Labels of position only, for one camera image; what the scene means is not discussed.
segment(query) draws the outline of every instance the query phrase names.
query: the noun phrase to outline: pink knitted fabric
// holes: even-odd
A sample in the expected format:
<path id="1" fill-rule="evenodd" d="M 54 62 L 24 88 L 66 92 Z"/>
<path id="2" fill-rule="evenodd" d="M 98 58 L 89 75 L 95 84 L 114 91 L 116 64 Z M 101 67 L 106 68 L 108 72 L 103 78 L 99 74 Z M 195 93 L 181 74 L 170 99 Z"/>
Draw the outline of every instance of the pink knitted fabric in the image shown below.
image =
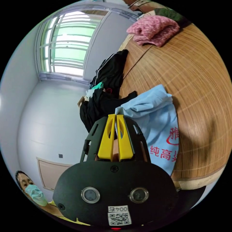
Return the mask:
<path id="1" fill-rule="evenodd" d="M 134 34 L 133 39 L 138 45 L 150 43 L 162 47 L 179 29 L 179 25 L 174 20 L 152 15 L 139 19 L 126 32 Z"/>

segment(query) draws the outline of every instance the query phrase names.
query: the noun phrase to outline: red chinese text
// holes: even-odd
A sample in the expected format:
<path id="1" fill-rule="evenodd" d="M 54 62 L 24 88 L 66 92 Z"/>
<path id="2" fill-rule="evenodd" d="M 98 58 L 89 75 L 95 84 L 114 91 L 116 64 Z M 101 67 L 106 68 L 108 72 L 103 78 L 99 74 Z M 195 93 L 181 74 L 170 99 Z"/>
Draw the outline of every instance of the red chinese text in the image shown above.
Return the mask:
<path id="1" fill-rule="evenodd" d="M 177 138 L 179 138 L 179 130 L 178 130 L 178 128 L 177 127 L 171 128 L 169 137 L 167 138 L 166 142 L 168 144 L 171 144 L 171 145 L 179 145 L 179 143 L 172 143 L 170 141 L 170 139 L 171 140 L 176 140 Z"/>
<path id="2" fill-rule="evenodd" d="M 159 148 L 158 147 L 153 147 L 151 146 L 150 148 L 150 154 L 155 154 L 155 156 L 159 157 L 158 154 L 159 154 Z"/>
<path id="3" fill-rule="evenodd" d="M 177 152 L 175 151 L 175 155 L 174 155 L 174 157 L 172 158 L 172 162 L 174 162 L 174 161 L 176 161 L 176 154 Z"/>
<path id="4" fill-rule="evenodd" d="M 169 150 L 164 150 L 164 149 L 162 149 L 162 154 L 161 154 L 161 158 L 164 158 L 164 159 L 166 159 L 166 160 L 170 160 L 170 157 L 171 157 L 171 152 L 172 151 L 169 151 Z"/>

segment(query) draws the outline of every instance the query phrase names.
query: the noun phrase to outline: black clothing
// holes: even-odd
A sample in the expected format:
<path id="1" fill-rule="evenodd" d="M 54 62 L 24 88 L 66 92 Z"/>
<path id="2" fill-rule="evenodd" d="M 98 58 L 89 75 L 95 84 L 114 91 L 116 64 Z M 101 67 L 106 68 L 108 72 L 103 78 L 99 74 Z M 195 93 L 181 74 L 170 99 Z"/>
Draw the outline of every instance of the black clothing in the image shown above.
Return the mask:
<path id="1" fill-rule="evenodd" d="M 96 89 L 89 101 L 84 101 L 80 106 L 80 118 L 88 133 L 94 123 L 109 114 L 115 114 L 115 109 L 122 104 L 137 97 L 136 91 L 122 99 L 114 98 L 112 94 L 106 93 L 103 89 Z"/>
<path id="2" fill-rule="evenodd" d="M 181 14 L 171 9 L 157 8 L 157 9 L 154 9 L 154 11 L 155 11 L 155 15 L 164 16 L 164 17 L 167 17 L 169 19 L 176 21 L 178 25 L 180 26 L 180 28 L 184 28 L 192 23 L 188 19 L 186 19 L 184 16 L 182 16 Z"/>
<path id="3" fill-rule="evenodd" d="M 90 82 L 91 87 L 103 83 L 105 89 L 111 88 L 114 98 L 119 97 L 119 90 L 123 83 L 123 70 L 128 50 L 124 49 L 110 55 L 96 70 L 96 76 Z"/>

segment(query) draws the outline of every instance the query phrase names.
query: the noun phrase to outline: black hair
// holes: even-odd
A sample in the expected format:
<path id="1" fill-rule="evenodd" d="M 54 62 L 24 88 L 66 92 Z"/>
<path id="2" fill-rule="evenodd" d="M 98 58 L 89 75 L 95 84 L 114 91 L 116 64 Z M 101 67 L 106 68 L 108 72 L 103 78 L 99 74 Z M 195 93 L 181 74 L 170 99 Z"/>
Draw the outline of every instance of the black hair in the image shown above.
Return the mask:
<path id="1" fill-rule="evenodd" d="M 19 178 L 18 178 L 18 175 L 19 175 L 20 173 L 26 175 L 28 178 L 29 178 L 29 176 L 28 176 L 26 173 L 24 173 L 23 171 L 19 171 L 19 170 L 15 173 L 15 180 L 16 180 L 16 182 L 17 182 L 19 188 L 23 191 L 22 186 L 21 186 L 21 184 L 19 183 Z"/>

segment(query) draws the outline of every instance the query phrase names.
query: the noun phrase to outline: face mask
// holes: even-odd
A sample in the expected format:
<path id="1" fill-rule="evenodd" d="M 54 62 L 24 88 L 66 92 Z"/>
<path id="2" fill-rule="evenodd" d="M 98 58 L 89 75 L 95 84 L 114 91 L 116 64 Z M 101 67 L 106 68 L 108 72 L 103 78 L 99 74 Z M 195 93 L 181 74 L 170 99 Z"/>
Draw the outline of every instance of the face mask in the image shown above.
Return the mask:
<path id="1" fill-rule="evenodd" d="M 32 198 L 32 200 L 37 203 L 38 205 L 41 206 L 46 206 L 47 205 L 47 200 L 44 196 L 44 193 L 39 190 L 39 188 L 34 185 L 34 184 L 29 184 L 25 188 L 25 192 Z"/>

